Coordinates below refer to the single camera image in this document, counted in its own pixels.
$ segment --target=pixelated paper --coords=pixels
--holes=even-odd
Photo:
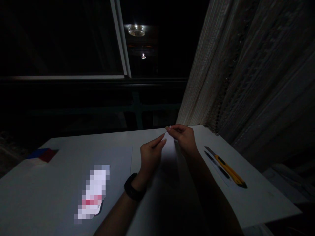
[[[82,190],[81,204],[78,204],[78,212],[73,216],[74,224],[81,224],[81,220],[90,220],[100,212],[109,172],[110,166],[94,166],[90,170],[90,178],[86,180],[85,189]]]

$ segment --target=wrist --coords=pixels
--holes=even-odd
[[[144,174],[141,170],[137,174],[137,176],[134,178],[134,180],[131,182],[131,186],[139,191],[142,192],[146,187],[150,180],[150,176]]]
[[[200,153],[197,147],[195,147],[194,149],[192,149],[190,152],[187,153],[188,158],[197,158],[199,156],[200,156]]]

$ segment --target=black watch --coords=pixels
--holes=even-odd
[[[125,192],[126,194],[132,199],[135,200],[137,202],[140,202],[142,200],[142,198],[145,195],[145,192],[147,191],[147,189],[143,190],[142,192],[139,192],[137,190],[135,190],[132,186],[131,186],[131,182],[134,180],[134,178],[137,176],[137,173],[133,173],[125,182],[124,188],[125,188]]]

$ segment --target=pen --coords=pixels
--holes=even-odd
[[[204,151],[204,152],[205,152],[206,155],[210,158],[210,160],[219,168],[219,170],[224,174],[224,176],[225,176],[226,178],[228,178],[228,179],[231,181],[230,176],[221,168],[221,166],[219,166],[219,165],[216,163],[216,161],[212,158],[212,156],[211,156],[208,152],[206,152],[206,151]]]

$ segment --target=white table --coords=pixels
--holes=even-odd
[[[231,204],[242,228],[301,212],[223,138],[215,136],[203,126],[192,126],[192,128],[195,132],[198,150]],[[75,163],[79,163],[84,162],[91,150],[133,145],[131,173],[134,173],[138,172],[141,166],[141,145],[164,132],[165,129],[151,129],[50,139],[41,148],[63,150],[54,157],[57,159],[54,163],[58,163],[58,166],[43,170],[36,169],[23,161],[0,179],[0,199],[2,201],[0,204],[0,234],[4,235],[2,233],[5,232],[9,235],[42,235],[43,233],[53,235],[54,227],[60,223],[63,217],[62,209],[67,205],[63,201],[63,196],[66,199],[67,188],[73,186],[67,185],[66,178],[71,178],[71,174],[64,173],[65,181],[63,183],[56,183],[52,178],[49,186],[43,184],[44,176],[62,174],[62,166],[69,165],[64,161],[65,155],[73,155]],[[209,146],[221,156],[245,180],[248,189],[232,191],[227,187],[204,154],[204,146]],[[170,226],[180,227],[188,232],[188,222],[192,222],[191,226],[195,229],[203,228],[205,223],[200,202],[187,164],[180,152],[178,152],[178,167],[180,187],[173,189],[159,178],[155,178],[136,212],[128,235],[159,235]],[[49,199],[51,204],[40,205],[42,197]],[[33,209],[36,204],[39,204],[41,209]],[[190,217],[195,220],[194,222],[185,215],[190,212],[193,214]]]

